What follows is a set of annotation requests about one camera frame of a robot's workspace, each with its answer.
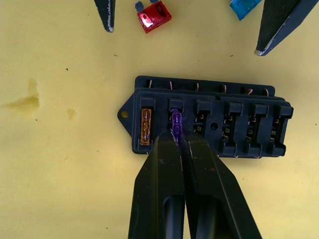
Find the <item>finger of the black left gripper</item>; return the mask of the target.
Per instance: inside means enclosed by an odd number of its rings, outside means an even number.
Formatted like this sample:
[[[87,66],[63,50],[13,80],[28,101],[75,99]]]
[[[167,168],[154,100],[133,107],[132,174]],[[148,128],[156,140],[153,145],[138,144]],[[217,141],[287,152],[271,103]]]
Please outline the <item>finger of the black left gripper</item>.
[[[104,29],[114,32],[115,0],[94,0]]]
[[[272,51],[302,24],[318,2],[318,0],[264,1],[255,54],[265,56]]]

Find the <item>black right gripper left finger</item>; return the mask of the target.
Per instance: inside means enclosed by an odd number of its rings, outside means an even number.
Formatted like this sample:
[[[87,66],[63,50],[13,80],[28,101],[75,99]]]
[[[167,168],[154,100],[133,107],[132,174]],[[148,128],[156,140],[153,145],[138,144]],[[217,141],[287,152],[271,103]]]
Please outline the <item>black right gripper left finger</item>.
[[[181,152],[170,131],[160,134],[134,183],[128,237],[181,239],[185,189]]]

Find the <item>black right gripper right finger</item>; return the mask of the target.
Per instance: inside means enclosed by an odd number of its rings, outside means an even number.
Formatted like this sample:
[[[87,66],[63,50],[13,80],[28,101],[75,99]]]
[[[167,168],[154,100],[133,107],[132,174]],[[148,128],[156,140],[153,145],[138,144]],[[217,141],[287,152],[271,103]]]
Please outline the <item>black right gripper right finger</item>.
[[[181,162],[192,239],[262,237],[234,174],[203,136],[182,133]]]

